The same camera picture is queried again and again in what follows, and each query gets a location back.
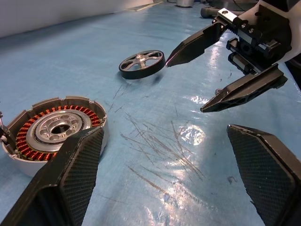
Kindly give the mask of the dark grey cylindrical object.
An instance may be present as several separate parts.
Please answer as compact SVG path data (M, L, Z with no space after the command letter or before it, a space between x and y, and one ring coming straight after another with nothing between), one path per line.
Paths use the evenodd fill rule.
M217 16L219 9L215 7L204 7L200 10L202 18L214 18Z

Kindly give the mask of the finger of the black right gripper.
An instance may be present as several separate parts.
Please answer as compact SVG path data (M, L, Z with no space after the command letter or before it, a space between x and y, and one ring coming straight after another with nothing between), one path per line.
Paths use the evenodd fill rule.
M260 73L245 75L224 87L200 110L203 113L219 112L244 105L270 89L282 87L287 80L278 64L274 64Z
M205 49L217 43L223 33L232 27L236 17L225 8L219 10L211 25L191 35L172 51L166 66L186 64L204 54Z

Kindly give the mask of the blue plastic table cover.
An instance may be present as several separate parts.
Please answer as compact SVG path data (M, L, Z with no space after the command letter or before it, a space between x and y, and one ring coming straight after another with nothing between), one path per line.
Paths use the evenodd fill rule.
M0 111L10 123L45 99L81 96L108 115L109 141L83 226L264 226L241 180L229 124L277 136L301 159L301 91L288 81L217 113L200 108L242 76L220 40L188 64L135 81L119 64L140 51L168 56L211 23L200 4L160 3L0 40Z

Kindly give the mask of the short yellow tape strip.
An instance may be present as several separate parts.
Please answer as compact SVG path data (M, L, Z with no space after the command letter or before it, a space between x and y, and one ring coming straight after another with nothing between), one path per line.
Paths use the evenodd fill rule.
M144 10L144 9L147 9L147 8L151 8L151 7L153 7L155 5L158 5L158 4L161 4L161 3L163 3L163 2L162 1L155 1L151 4L136 6L136 7L133 7L133 8L128 8L128 9L125 9L125 11L137 12L137 11L141 11L141 10Z

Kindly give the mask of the silver motor stator copper windings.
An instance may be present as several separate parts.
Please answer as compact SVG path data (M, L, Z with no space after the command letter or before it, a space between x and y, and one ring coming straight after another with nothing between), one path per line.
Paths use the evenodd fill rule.
M102 127L102 150L109 139L104 107L85 97L55 97L38 102L9 125L2 118L0 111L0 144L16 167L30 177L57 155L67 138L78 132Z

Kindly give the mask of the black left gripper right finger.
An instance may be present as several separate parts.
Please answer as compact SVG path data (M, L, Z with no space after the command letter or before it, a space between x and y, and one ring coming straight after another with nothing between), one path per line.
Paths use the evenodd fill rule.
M227 134L265 226L301 226L301 161L273 134L234 124Z

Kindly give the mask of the silver metal object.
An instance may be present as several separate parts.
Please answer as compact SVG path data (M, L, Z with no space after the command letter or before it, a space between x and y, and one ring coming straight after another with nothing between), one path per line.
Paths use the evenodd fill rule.
M176 0L176 6L181 8L191 8L195 0Z

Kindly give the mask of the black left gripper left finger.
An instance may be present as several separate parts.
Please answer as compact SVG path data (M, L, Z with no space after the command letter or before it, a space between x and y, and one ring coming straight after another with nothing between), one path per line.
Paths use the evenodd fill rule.
M96 184L103 137L101 126L68 137L0 226L81 226Z

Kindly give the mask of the black motor rotor silver spokes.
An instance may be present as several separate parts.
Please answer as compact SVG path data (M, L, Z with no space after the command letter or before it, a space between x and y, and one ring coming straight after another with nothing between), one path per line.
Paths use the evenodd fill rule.
M137 80L159 72L165 63L162 51L147 50L124 59L119 65L119 71L124 79Z

